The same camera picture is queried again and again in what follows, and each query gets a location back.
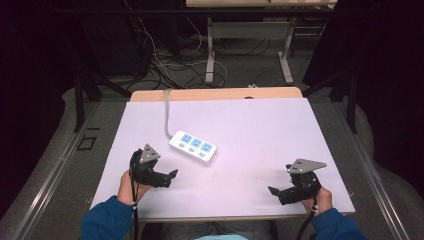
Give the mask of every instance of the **white board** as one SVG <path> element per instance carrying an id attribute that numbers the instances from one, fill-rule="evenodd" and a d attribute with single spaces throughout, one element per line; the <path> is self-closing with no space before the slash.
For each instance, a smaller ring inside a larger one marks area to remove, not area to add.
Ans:
<path id="1" fill-rule="evenodd" d="M 182 130 L 217 145 L 209 165 L 172 150 L 164 102 L 129 102 L 93 199 L 116 195 L 134 151 L 149 143 L 160 155 L 155 171 L 178 169 L 170 188 L 151 189 L 139 204 L 144 220 L 279 218 L 305 214 L 301 203 L 282 206 L 268 186 L 293 185 L 285 165 L 298 158 L 324 162 L 316 170 L 342 213 L 355 211 L 309 102 L 304 98 L 172 101 L 169 131 Z"/>

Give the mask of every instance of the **person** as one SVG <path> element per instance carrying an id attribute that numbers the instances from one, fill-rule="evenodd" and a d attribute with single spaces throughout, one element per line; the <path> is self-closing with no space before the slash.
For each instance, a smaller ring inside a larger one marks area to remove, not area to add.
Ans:
<path id="1" fill-rule="evenodd" d="M 137 202 L 151 188 L 137 184 Z M 316 230 L 315 240 L 328 239 L 368 239 L 355 221 L 342 215 L 332 205 L 332 193 L 321 187 L 316 197 L 318 211 L 311 223 Z M 313 199 L 302 201 L 309 214 Z M 131 177 L 126 171 L 121 177 L 118 194 L 107 201 L 97 204 L 81 221 L 81 240 L 123 239 L 132 225 L 133 195 Z M 271 239 L 266 221 L 251 222 L 213 222 L 165 224 L 162 239 L 199 239 L 199 240 L 242 240 Z"/>

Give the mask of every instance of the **table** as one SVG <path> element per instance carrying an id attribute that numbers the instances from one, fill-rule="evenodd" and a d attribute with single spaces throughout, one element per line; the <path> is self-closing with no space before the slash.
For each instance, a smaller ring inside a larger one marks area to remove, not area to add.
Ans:
<path id="1" fill-rule="evenodd" d="M 316 174 L 333 192 L 334 206 L 342 213 L 355 212 L 309 102 L 299 89 L 172 90 L 169 130 L 184 130 L 217 145 L 217 160 L 209 165 L 168 146 L 163 100 L 160 90 L 140 91 L 127 103 L 92 207 L 117 193 L 132 153 L 149 143 L 162 156 L 155 171 L 179 172 L 170 188 L 151 189 L 144 196 L 139 204 L 141 221 L 305 215 L 301 203 L 281 206 L 268 190 L 268 186 L 292 187 L 285 165 L 297 158 L 327 163 Z"/>
<path id="2" fill-rule="evenodd" d="M 337 0 L 187 0 L 186 5 L 194 8 L 229 7 L 301 7 L 335 5 Z M 214 38 L 270 38 L 284 39 L 283 51 L 278 52 L 285 83 L 293 85 L 287 55 L 296 24 L 295 18 L 288 22 L 213 22 L 208 18 L 208 62 L 206 66 L 206 84 L 213 82 L 215 52 Z"/>

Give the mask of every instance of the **power strip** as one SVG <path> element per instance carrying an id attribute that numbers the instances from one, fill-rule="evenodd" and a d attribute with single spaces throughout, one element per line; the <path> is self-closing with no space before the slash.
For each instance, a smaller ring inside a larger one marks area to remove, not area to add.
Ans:
<path id="1" fill-rule="evenodd" d="M 206 164 L 215 161 L 216 158 L 215 145 L 183 131 L 178 131 L 169 140 L 169 145 L 171 148 Z"/>

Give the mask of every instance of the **blue jacket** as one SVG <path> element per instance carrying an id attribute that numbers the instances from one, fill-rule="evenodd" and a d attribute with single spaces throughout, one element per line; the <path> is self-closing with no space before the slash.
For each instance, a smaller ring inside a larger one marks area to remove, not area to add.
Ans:
<path id="1" fill-rule="evenodd" d="M 81 222 L 82 237 L 80 239 L 123 239 L 130 231 L 131 224 L 132 207 L 119 202 L 116 196 L 112 196 L 106 202 L 97 204 L 84 216 Z M 314 217 L 312 225 L 317 232 L 315 240 L 368 239 L 352 219 L 343 216 L 335 208 Z"/>

